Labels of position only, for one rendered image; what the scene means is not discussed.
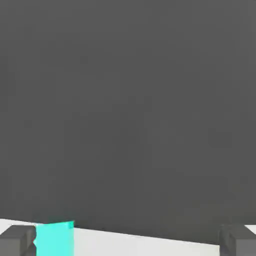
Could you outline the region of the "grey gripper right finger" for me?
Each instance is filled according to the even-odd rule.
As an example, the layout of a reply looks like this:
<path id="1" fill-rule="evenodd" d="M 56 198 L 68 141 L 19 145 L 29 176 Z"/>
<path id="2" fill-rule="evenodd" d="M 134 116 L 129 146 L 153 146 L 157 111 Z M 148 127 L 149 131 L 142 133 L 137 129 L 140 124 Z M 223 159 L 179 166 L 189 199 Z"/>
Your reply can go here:
<path id="1" fill-rule="evenodd" d="M 219 230 L 219 256 L 256 256 L 256 234 L 245 225 L 222 225 Z"/>

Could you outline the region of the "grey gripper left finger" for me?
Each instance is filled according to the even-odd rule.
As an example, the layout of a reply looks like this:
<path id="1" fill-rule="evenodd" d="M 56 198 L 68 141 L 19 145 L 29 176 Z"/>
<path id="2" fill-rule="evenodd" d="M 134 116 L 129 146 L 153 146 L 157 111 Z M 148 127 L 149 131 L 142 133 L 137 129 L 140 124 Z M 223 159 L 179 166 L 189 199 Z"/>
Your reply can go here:
<path id="1" fill-rule="evenodd" d="M 37 256 L 34 225 L 11 225 L 0 234 L 0 256 Z"/>

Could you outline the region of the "large cyan box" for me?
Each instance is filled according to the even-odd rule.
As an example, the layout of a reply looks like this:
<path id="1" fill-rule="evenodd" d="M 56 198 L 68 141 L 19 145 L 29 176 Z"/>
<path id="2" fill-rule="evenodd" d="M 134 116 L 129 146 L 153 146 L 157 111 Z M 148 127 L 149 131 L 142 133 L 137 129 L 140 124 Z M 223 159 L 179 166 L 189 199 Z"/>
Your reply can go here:
<path id="1" fill-rule="evenodd" d="M 74 221 L 37 224 L 36 256 L 74 256 Z"/>

